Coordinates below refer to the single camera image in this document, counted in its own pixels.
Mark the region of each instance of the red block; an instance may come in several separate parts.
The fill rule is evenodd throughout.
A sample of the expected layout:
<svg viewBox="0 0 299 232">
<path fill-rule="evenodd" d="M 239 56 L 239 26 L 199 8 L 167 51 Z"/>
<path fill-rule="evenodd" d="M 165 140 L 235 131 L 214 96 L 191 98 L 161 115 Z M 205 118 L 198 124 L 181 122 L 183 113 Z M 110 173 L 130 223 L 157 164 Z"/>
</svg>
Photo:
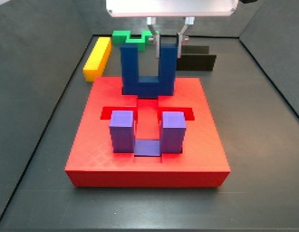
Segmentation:
<svg viewBox="0 0 299 232">
<path fill-rule="evenodd" d="M 137 123 L 141 123 L 145 112 L 147 115 L 154 114 L 151 107 L 142 108 L 143 102 L 135 104 L 135 96 L 122 96 L 121 92 L 119 78 L 95 79 L 65 167 L 73 185 L 218 187 L 229 173 L 229 166 L 199 80 L 175 78 L 174 96 L 159 97 L 158 109 L 153 107 L 155 114 L 159 114 L 162 109 L 189 109 L 183 111 L 189 120 L 182 153 L 162 154 L 159 158 L 134 157 L 133 153 L 111 152 L 109 121 L 99 120 L 103 105 L 129 109 L 137 107 Z"/>
</svg>

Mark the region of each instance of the wooden block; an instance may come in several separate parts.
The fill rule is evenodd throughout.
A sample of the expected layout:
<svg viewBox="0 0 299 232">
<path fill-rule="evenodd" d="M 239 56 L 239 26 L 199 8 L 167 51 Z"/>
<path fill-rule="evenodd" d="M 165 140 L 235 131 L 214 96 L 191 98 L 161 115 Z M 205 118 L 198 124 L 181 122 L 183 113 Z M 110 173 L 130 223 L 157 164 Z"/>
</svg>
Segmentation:
<svg viewBox="0 0 299 232">
<path fill-rule="evenodd" d="M 102 75 L 110 55 L 110 48 L 110 38 L 98 37 L 94 49 L 83 66 L 83 77 L 87 82 L 93 82 Z"/>
</svg>

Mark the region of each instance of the purple cube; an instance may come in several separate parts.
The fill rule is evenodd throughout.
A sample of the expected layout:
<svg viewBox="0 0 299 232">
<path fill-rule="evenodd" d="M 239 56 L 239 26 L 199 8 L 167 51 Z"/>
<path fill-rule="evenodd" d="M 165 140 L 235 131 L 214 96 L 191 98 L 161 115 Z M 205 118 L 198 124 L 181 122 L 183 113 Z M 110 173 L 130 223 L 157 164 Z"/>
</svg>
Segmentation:
<svg viewBox="0 0 299 232">
<path fill-rule="evenodd" d="M 134 113 L 113 111 L 110 115 L 110 138 L 113 152 L 134 152 Z"/>
<path fill-rule="evenodd" d="M 183 112 L 163 111 L 161 126 L 161 153 L 181 153 L 186 124 Z"/>
</svg>

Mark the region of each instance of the gray floor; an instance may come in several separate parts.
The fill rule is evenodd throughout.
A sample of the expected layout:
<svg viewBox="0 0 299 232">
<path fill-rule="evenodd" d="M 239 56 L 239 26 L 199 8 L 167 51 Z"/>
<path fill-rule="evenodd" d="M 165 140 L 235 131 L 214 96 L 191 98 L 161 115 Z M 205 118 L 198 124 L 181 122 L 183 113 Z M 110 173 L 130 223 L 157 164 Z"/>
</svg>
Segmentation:
<svg viewBox="0 0 299 232">
<path fill-rule="evenodd" d="M 221 188 L 74 188 L 63 173 L 90 84 L 71 77 L 0 229 L 299 228 L 299 120 L 237 39 L 199 76 L 231 173 Z M 141 54 L 143 73 L 155 61 Z M 114 47 L 105 75 L 119 75 Z"/>
</svg>

